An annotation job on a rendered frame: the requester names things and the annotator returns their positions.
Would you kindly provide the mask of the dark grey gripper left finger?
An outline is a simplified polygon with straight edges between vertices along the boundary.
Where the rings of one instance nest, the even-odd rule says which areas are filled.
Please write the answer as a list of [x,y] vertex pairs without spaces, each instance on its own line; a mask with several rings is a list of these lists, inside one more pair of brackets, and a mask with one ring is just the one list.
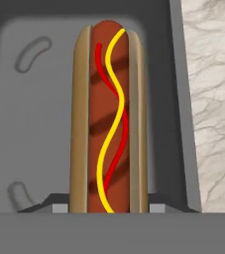
[[20,210],[20,213],[68,213],[68,207],[67,193],[51,193],[42,203]]

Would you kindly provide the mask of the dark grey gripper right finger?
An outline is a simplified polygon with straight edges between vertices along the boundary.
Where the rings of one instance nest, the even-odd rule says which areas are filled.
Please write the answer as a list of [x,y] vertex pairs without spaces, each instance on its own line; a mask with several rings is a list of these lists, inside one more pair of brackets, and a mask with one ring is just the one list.
[[189,208],[187,205],[176,204],[170,199],[165,199],[157,193],[148,195],[149,213],[196,213],[196,210]]

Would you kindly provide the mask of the hot dog with mustard ketchup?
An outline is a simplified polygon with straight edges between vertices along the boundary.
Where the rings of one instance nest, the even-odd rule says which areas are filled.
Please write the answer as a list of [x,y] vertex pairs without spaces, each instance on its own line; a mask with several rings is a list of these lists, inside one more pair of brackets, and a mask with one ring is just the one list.
[[71,213],[149,210],[144,47],[113,20],[74,46],[69,184]]

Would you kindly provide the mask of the grey tupperware container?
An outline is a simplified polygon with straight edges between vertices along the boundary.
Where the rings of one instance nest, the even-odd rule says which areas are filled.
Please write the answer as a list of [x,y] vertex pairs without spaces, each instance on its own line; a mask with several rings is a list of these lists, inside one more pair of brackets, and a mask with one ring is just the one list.
[[151,200],[201,209],[182,0],[0,0],[0,212],[69,186],[72,52],[114,19],[142,38]]

